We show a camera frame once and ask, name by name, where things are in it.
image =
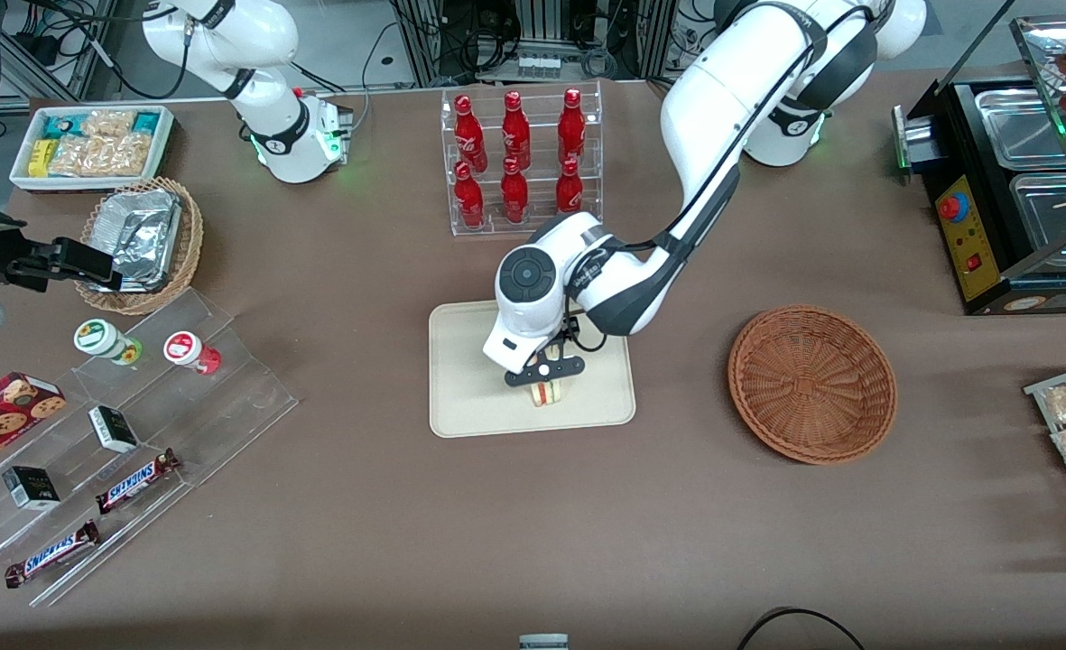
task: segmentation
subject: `aluminum foil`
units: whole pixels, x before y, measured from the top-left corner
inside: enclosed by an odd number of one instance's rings
[[[87,245],[115,260],[122,292],[158,292],[167,283],[182,210],[180,198],[166,190],[115,194],[99,207]]]

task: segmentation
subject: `small black box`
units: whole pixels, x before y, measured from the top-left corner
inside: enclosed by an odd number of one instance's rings
[[[59,503],[55,486],[46,470],[13,465],[3,472],[3,482],[15,505],[28,510],[50,510]]]
[[[97,406],[87,411],[87,417],[92,418],[92,428],[99,436],[99,444],[118,453],[135,450],[139,440],[135,440],[135,434],[123,412],[110,406]]]

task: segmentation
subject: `yellow control panel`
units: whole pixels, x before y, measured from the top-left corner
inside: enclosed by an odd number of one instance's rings
[[[1002,275],[994,262],[994,251],[986,239],[986,229],[974,208],[974,194],[963,176],[942,193],[934,209],[946,234],[946,245],[950,247],[950,259],[957,275],[957,285],[963,295],[971,300],[987,289],[998,285]]]

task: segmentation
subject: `red emergency stop button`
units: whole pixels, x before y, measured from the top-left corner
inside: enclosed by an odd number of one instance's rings
[[[938,216],[949,223],[959,223],[969,214],[969,198],[965,193],[954,192],[938,202]]]
[[[958,205],[957,198],[954,197],[942,198],[941,202],[938,204],[938,214],[941,215],[941,218],[946,218],[947,222],[957,216],[957,212],[960,209],[962,206]]]

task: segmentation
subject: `snickers bar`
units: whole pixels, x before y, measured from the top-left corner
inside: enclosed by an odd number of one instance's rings
[[[30,556],[26,563],[18,563],[7,567],[7,573],[5,573],[3,580],[7,581],[7,588],[17,588],[26,583],[26,581],[31,580],[34,573],[50,567],[54,563],[60,563],[67,555],[79,551],[80,548],[87,547],[87,545],[98,545],[99,541],[99,529],[96,527],[95,522],[87,519],[87,523],[83,523],[83,527],[75,531],[74,534],[65,536],[65,538],[45,548],[38,554]]]
[[[174,468],[179,468],[179,464],[173,450],[168,448],[160,456],[154,457],[151,462],[145,465],[144,468],[140,468],[138,472],[124,478],[123,482],[117,482],[115,487],[96,497],[96,503],[99,504],[99,514],[107,515],[111,513],[117,505],[135,497],[136,493],[140,493],[140,491],[154,484],[154,482],[157,482],[158,478],[171,472]]]

